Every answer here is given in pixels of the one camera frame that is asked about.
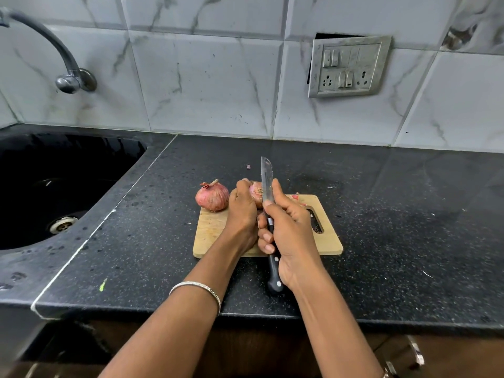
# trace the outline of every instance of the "countertop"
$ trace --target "countertop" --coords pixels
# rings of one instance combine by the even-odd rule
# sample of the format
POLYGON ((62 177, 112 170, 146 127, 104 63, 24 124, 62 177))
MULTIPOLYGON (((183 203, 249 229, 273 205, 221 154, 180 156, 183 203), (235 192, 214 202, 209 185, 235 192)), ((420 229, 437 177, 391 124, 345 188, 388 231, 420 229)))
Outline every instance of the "countertop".
MULTIPOLYGON (((30 130, 102 133, 21 125, 0 139, 30 130)), ((504 335, 504 154, 107 134, 148 149, 78 225, 0 253, 0 305, 45 318, 148 315, 197 262, 199 184, 260 179, 266 156, 286 193, 320 199, 344 246, 324 266, 364 330, 504 335)), ((266 261, 240 260, 220 321, 299 322, 291 294, 268 293, 266 261)))

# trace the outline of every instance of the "person's left hand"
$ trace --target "person's left hand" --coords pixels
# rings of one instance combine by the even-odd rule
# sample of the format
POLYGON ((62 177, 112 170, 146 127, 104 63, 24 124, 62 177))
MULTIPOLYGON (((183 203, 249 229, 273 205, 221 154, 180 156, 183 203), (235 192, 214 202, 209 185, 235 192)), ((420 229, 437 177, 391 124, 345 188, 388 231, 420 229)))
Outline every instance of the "person's left hand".
POLYGON ((223 233, 237 236, 243 252, 252 248, 257 241, 257 207, 250 195, 248 179, 236 183, 229 195, 229 212, 223 233))

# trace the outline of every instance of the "person's right arm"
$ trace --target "person's right arm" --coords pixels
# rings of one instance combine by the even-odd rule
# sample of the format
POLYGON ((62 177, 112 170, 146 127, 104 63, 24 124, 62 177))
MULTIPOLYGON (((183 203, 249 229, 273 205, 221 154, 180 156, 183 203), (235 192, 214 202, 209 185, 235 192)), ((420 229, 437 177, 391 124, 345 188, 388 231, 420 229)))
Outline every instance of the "person's right arm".
POLYGON ((315 245, 309 212, 282 192, 273 181, 276 204, 264 202, 264 210, 275 221, 275 232, 259 217, 259 248, 280 251, 282 282, 294 293, 308 332, 318 367, 324 378, 381 378, 373 351, 350 312, 343 296, 322 265, 315 245))

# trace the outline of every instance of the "person's right hand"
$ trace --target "person's right hand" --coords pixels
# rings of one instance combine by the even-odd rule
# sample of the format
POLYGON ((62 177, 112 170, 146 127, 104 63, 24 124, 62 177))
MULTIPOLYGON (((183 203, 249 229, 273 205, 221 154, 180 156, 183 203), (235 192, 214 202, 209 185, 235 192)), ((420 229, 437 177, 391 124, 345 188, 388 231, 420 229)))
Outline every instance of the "person's right hand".
POLYGON ((264 214, 258 216, 258 246, 272 254, 274 241, 282 257, 278 266, 280 279, 291 290, 300 281, 324 268, 313 237, 309 211, 283 193, 278 179, 273 179, 275 203, 263 202, 263 208, 275 221, 275 233, 268 231, 264 214))

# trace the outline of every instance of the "hand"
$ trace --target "hand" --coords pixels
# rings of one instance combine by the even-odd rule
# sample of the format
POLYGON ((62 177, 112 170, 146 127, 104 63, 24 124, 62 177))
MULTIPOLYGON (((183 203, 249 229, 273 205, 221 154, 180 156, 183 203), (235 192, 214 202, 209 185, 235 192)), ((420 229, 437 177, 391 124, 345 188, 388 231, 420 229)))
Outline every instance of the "hand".
POLYGON ((324 268, 312 232, 310 213, 297 201, 285 196, 278 182, 273 179, 275 203, 263 202, 268 215, 275 221, 275 233, 267 229, 264 214, 258 217, 258 246, 265 254, 272 254, 274 241, 282 257, 278 266, 280 279, 292 291, 300 281, 324 268))
POLYGON ((236 188, 229 195, 229 213, 223 234, 237 237, 240 250, 245 253, 257 241, 257 207, 250 195, 248 179, 236 183, 236 188))

